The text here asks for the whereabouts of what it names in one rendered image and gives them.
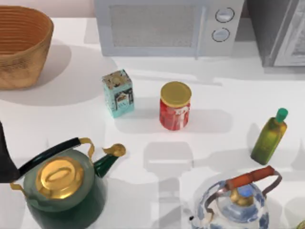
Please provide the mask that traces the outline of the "red jar with gold lid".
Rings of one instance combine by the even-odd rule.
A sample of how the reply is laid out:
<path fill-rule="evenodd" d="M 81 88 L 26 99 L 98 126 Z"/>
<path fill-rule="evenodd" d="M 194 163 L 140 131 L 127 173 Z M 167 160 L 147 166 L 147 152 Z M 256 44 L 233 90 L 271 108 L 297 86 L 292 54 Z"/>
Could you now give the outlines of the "red jar with gold lid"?
<path fill-rule="evenodd" d="M 159 120 L 162 126 L 177 131 L 188 124 L 192 92 L 188 85 L 171 81 L 161 88 Z"/>

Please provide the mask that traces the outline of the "teal tea tin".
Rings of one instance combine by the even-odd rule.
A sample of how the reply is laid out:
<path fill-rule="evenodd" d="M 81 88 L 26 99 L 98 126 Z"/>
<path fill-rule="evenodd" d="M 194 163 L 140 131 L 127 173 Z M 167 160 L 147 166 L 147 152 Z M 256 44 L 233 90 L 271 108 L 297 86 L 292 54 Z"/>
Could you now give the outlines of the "teal tea tin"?
<path fill-rule="evenodd" d="M 124 69 L 102 77 L 104 98 L 113 118 L 134 110 L 132 81 Z"/>

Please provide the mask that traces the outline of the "pale microwave oven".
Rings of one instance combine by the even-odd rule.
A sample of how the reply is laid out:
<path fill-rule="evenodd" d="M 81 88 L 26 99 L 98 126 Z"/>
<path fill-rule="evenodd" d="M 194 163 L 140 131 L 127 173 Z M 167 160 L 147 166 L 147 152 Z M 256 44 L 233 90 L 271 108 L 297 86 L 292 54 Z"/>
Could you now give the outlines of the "pale microwave oven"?
<path fill-rule="evenodd" d="M 94 0 L 102 53 L 105 56 L 194 57 L 202 7 L 206 7 L 200 57 L 232 52 L 244 0 Z M 220 23 L 219 9 L 232 8 L 230 22 Z M 212 33 L 230 31 L 224 42 Z"/>

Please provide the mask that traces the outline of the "round microwave knob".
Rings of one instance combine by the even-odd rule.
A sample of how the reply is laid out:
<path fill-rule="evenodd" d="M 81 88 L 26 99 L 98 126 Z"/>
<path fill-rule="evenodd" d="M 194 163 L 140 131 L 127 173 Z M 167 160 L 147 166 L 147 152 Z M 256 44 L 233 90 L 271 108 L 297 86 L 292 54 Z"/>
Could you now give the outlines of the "round microwave knob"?
<path fill-rule="evenodd" d="M 230 22 L 234 17 L 234 10 L 232 8 L 219 9 L 215 18 L 220 23 Z"/>
<path fill-rule="evenodd" d="M 212 39 L 215 42 L 224 42 L 230 37 L 230 31 L 226 28 L 219 28 L 212 33 Z"/>

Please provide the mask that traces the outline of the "dark green kettle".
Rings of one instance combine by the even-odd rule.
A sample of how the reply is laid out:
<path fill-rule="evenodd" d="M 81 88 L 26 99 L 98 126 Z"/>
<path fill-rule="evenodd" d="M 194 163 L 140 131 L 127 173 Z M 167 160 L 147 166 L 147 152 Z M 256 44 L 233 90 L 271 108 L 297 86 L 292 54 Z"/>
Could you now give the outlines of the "dark green kettle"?
<path fill-rule="evenodd" d="M 8 183 L 21 191 L 42 229 L 86 229 L 101 214 L 105 196 L 99 182 L 117 159 L 126 153 L 116 143 L 103 149 L 105 156 L 93 162 L 94 144 L 89 138 L 62 142 L 17 168 Z"/>

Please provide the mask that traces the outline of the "green bottle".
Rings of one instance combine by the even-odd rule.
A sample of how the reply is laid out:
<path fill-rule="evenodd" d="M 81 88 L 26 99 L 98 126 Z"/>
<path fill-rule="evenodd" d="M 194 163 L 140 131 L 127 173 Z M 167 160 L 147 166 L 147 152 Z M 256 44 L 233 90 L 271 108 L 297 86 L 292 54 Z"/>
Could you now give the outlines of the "green bottle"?
<path fill-rule="evenodd" d="M 268 164 L 286 132 L 287 124 L 285 119 L 287 116 L 288 110 L 279 108 L 276 116 L 267 121 L 252 149 L 251 159 L 261 165 Z"/>

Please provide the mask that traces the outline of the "blue and white kettle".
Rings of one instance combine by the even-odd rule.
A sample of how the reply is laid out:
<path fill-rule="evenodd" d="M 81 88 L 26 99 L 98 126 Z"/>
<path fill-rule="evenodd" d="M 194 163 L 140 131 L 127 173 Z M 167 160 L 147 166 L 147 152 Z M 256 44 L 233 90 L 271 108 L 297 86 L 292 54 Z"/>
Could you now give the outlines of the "blue and white kettle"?
<path fill-rule="evenodd" d="M 266 195 L 281 181 L 271 166 L 218 181 L 198 199 L 191 229 L 268 229 Z"/>

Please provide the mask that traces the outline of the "woven wicker basket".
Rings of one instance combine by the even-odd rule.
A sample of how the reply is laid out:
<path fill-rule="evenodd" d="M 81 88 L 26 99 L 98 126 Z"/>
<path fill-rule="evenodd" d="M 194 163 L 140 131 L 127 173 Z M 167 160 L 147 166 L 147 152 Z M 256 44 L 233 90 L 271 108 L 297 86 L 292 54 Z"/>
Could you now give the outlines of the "woven wicker basket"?
<path fill-rule="evenodd" d="M 45 65 L 54 24 L 45 13 L 0 5 L 0 90 L 33 86 Z"/>

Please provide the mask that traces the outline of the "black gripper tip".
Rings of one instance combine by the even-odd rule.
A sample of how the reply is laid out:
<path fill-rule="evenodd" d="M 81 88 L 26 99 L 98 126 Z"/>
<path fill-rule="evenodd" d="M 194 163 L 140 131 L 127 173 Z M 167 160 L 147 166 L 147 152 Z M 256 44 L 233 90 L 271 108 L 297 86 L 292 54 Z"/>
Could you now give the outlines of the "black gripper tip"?
<path fill-rule="evenodd" d="M 9 155 L 3 125 L 0 121 L 0 183 L 11 183 L 19 178 L 20 172 Z"/>

